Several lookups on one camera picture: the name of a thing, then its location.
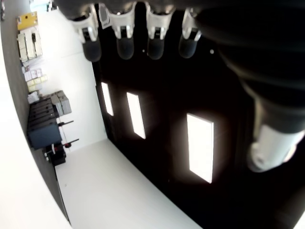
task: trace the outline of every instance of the white wall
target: white wall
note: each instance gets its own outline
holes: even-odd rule
[[[60,117],[61,122],[74,120],[63,127],[66,140],[80,139],[70,151],[106,139],[92,63],[85,58],[73,27],[59,10],[39,12],[38,24],[43,55],[30,66],[48,76],[42,94],[63,90],[70,101],[72,113]]]
[[[107,139],[56,166],[73,229],[200,229]]]
[[[71,229],[35,164],[14,106],[0,37],[0,228]]]

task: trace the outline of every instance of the rectangular light panel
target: rectangular light panel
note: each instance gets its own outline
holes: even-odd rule
[[[112,110],[112,104],[111,104],[111,100],[110,100],[108,84],[102,83],[102,90],[103,90],[104,101],[106,104],[107,113],[113,116],[113,110]]]
[[[214,124],[187,114],[190,170],[207,182],[212,182]]]
[[[303,229],[303,228],[305,228],[305,212],[303,213],[303,215],[297,222],[296,226],[294,227],[294,229]]]
[[[145,131],[143,126],[139,96],[127,92],[128,105],[130,115],[132,117],[133,131],[140,137],[145,139]]]

